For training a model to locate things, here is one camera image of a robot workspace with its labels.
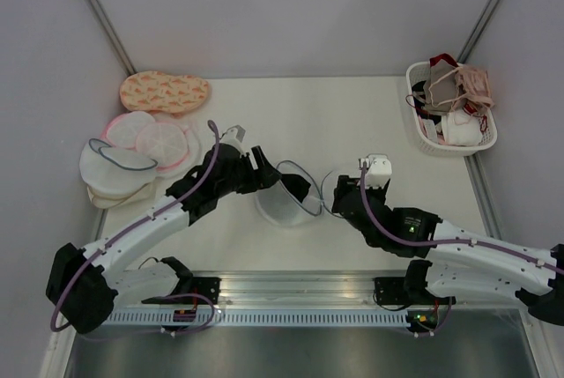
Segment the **black bra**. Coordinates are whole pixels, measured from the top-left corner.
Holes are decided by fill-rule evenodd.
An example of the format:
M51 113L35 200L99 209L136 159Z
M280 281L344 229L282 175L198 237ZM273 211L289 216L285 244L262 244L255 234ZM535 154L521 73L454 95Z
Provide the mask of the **black bra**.
M282 174L281 183L299 204L303 203L311 188L311 183L300 174Z

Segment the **white mesh blue-trimmed laundry bag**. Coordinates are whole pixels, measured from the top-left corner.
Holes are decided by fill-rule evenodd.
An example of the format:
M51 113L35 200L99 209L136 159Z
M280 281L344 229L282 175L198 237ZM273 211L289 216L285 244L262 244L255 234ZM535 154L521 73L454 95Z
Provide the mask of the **white mesh blue-trimmed laundry bag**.
M284 228L302 226L320 219L326 212L321 186L314 177L296 162L285 159L276 165L281 174L300 174L311 183L308 195L299 204L283 187L281 180L269 189L255 194L255 205L262 217Z

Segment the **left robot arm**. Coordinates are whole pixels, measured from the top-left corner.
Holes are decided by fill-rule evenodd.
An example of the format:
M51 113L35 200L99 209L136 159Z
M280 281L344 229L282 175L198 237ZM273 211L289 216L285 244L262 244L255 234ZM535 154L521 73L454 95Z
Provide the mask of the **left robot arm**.
M177 233L216 209L220 198L269 189L281 179L260 147L243 153L233 145L218 143L174 182L165 195L143 216L114 236L88 247L71 243L55 254L46 288L55 311L50 327L63 316L79 334L99 328L115 309L117 285L128 266L157 243Z

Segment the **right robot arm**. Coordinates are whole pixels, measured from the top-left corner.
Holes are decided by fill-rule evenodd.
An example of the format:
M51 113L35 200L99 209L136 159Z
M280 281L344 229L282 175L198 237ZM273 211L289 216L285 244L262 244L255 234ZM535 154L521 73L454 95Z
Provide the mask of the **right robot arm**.
M390 209L387 190L341 175L331 211L370 248L409 259L402 282L407 300L510 300L542 322L563 324L562 245L518 246L465 231L419 208Z

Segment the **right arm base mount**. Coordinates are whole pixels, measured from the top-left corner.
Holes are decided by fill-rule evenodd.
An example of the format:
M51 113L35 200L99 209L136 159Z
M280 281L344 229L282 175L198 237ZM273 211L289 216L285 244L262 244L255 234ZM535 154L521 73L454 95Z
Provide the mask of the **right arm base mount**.
M411 306L433 306L435 298L429 295L409 294L402 277L374 278L373 300L379 307L401 310Z

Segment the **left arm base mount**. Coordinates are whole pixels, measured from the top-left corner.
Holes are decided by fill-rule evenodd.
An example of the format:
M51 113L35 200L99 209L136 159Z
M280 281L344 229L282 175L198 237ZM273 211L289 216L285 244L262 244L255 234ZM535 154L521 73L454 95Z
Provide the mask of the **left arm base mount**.
M199 305L217 304L220 294L219 277L193 277L190 281L179 283L168 296L156 296L141 301L146 305Z

